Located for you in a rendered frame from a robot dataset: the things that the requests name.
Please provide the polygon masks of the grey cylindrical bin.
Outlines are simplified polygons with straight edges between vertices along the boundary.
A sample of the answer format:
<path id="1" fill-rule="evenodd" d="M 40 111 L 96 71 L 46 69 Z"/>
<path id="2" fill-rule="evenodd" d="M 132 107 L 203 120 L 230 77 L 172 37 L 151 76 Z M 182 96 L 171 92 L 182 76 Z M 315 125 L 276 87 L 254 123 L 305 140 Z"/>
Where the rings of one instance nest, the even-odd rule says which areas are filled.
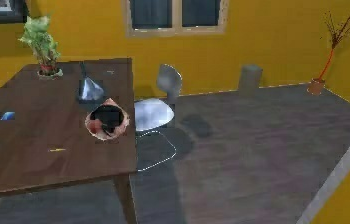
<path id="1" fill-rule="evenodd" d="M 259 87 L 263 69 L 256 64 L 243 65 L 238 89 L 242 91 L 253 91 Z"/>

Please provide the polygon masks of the dark brown wooden table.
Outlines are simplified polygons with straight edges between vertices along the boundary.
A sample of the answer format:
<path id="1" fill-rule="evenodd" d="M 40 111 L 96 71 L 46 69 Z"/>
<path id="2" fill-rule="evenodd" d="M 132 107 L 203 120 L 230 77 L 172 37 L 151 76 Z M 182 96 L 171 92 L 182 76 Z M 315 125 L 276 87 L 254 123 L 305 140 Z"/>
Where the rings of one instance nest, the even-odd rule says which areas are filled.
<path id="1" fill-rule="evenodd" d="M 89 74 L 128 114 L 134 112 L 132 61 L 86 61 Z M 127 224 L 138 224 L 130 187 L 137 170 L 135 127 L 101 141 L 85 127 L 87 112 L 78 102 L 79 62 L 64 62 L 63 76 L 40 80 L 37 66 L 24 66 L 0 88 L 0 198 L 65 186 L 112 180 Z M 64 148 L 65 151 L 49 152 Z"/>

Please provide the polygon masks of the dark framed wall picture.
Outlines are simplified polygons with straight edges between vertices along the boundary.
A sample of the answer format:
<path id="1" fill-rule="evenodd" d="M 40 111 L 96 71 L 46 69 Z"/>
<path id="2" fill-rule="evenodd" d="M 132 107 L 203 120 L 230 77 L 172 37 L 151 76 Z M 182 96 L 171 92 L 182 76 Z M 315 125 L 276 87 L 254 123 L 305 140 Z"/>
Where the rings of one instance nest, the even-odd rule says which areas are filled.
<path id="1" fill-rule="evenodd" d="M 25 23 L 28 14 L 25 0 L 0 0 L 0 24 Z"/>

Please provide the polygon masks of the green potted house plant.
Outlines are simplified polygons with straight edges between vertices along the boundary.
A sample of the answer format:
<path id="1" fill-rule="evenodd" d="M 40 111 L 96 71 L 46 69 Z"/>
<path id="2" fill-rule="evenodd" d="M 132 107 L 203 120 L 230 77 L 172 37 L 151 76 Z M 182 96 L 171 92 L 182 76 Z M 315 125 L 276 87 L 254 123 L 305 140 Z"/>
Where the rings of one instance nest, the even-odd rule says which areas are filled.
<path id="1" fill-rule="evenodd" d="M 50 25 L 49 16 L 26 18 L 24 31 L 19 41 L 26 44 L 35 56 L 40 69 L 37 75 L 41 79 L 55 79 L 63 75 L 61 68 L 57 66 L 60 53 L 57 51 L 58 43 L 48 33 Z"/>

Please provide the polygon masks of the bare twig plant orange pot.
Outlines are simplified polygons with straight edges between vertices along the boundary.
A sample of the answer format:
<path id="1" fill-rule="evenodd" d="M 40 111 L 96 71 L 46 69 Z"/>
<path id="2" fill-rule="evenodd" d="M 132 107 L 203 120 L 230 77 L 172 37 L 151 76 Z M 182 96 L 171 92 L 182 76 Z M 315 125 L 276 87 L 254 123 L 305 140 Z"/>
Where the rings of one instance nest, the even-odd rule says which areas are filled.
<path id="1" fill-rule="evenodd" d="M 307 86 L 306 91 L 313 96 L 319 96 L 322 93 L 322 90 L 326 85 L 324 76 L 327 74 L 332 63 L 336 48 L 342 41 L 350 37 L 350 13 L 345 20 L 337 23 L 333 18 L 332 13 L 328 11 L 324 14 L 324 24 L 326 25 L 329 34 L 330 50 L 323 69 L 316 78 L 311 79 Z"/>

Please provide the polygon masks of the window with pale wooden frame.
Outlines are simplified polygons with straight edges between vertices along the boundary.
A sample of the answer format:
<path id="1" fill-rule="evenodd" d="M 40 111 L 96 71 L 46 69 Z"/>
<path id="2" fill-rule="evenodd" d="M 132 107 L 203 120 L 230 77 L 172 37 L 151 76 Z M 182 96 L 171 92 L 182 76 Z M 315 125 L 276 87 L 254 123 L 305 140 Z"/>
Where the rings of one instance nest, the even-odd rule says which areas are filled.
<path id="1" fill-rule="evenodd" d="M 122 0 L 128 37 L 221 34 L 229 0 Z"/>

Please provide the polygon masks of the pink bowl with dark inside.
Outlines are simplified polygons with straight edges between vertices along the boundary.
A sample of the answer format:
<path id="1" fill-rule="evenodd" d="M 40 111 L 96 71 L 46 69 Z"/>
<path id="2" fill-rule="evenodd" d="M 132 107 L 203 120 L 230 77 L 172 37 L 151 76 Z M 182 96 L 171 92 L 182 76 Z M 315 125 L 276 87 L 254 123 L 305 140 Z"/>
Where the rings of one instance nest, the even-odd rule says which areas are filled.
<path id="1" fill-rule="evenodd" d="M 89 113 L 85 119 L 85 127 L 89 133 L 102 141 L 118 138 L 126 131 L 129 123 L 127 112 L 111 98 Z"/>

